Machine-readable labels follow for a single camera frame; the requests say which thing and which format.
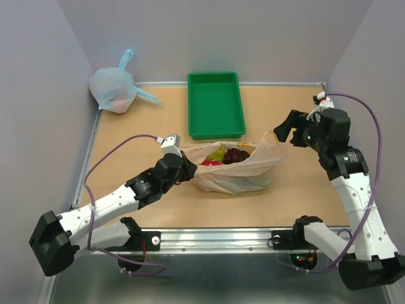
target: gray wall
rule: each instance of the gray wall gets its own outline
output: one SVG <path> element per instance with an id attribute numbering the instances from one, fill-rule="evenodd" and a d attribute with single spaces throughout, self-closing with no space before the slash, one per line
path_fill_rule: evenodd
<path id="1" fill-rule="evenodd" d="M 67 211 L 94 122 L 92 68 L 55 0 L 0 1 L 0 303 L 35 303 L 28 240 Z"/>
<path id="2" fill-rule="evenodd" d="M 92 67 L 126 48 L 135 81 L 232 70 L 242 81 L 326 81 L 372 0 L 58 0 Z"/>
<path id="3" fill-rule="evenodd" d="M 382 126 L 383 154 L 378 209 L 405 254 L 405 2 L 375 0 L 328 82 L 328 91 L 363 98 Z M 349 100 L 334 98 L 352 118 L 352 143 L 375 173 L 377 137 L 368 112 Z M 405 279 L 402 279 L 402 292 Z"/>

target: plastic bag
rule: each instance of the plastic bag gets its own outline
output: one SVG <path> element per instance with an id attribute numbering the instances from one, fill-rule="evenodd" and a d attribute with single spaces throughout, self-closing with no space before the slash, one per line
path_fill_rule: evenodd
<path id="1" fill-rule="evenodd" d="M 193 181 L 203 191 L 239 194 L 264 190 L 270 185 L 274 166 L 288 157 L 284 144 L 279 143 L 270 131 L 267 131 L 257 144 L 220 141 L 211 144 L 188 144 L 182 146 L 182 150 L 191 162 L 200 164 L 221 145 L 254 151 L 248 159 L 240 163 L 220 166 L 198 165 Z"/>
<path id="2" fill-rule="evenodd" d="M 89 79 L 89 89 L 99 109 L 125 113 L 136 96 L 160 104 L 160 100 L 134 85 L 134 77 L 125 71 L 134 52 L 126 50 L 118 68 L 101 68 Z"/>

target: green tray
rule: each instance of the green tray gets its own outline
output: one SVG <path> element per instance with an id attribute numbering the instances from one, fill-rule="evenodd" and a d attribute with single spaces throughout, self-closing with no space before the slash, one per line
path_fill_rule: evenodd
<path id="1" fill-rule="evenodd" d="M 246 133 L 236 73 L 192 73 L 188 88 L 193 139 L 240 138 Z"/>

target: tan tabletop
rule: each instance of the tan tabletop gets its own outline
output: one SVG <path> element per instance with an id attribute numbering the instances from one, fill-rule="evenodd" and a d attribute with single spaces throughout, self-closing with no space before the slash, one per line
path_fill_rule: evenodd
<path id="1" fill-rule="evenodd" d="M 91 164 L 126 138 L 141 133 L 165 137 L 177 133 L 194 143 L 187 130 L 187 88 L 147 88 L 162 100 L 157 106 L 136 99 L 125 114 L 103 111 Z M 290 110 L 310 111 L 316 87 L 241 87 L 247 132 L 241 141 L 258 141 L 283 122 Z M 130 214 L 141 227 L 292 226 L 301 215 L 317 215 L 327 225 L 348 225 L 343 204 L 309 148 L 286 144 L 289 158 L 274 173 L 269 189 L 237 196 L 207 193 L 185 182 L 161 200 Z M 134 139 L 105 160 L 90 176 L 96 199 L 153 167 L 162 157 L 152 139 Z M 82 205 L 89 202 L 87 193 Z"/>

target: grape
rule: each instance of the grape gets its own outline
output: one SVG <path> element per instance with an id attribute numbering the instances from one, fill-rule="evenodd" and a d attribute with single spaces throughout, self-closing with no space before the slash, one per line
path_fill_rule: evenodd
<path id="1" fill-rule="evenodd" d="M 240 163 L 240 162 L 243 162 L 244 160 L 248 159 L 249 157 L 250 157 L 250 155 L 247 151 L 242 151 L 237 148 L 230 148 L 225 153 L 225 156 L 223 158 L 223 163 L 226 165 L 229 165 L 231 163 Z"/>

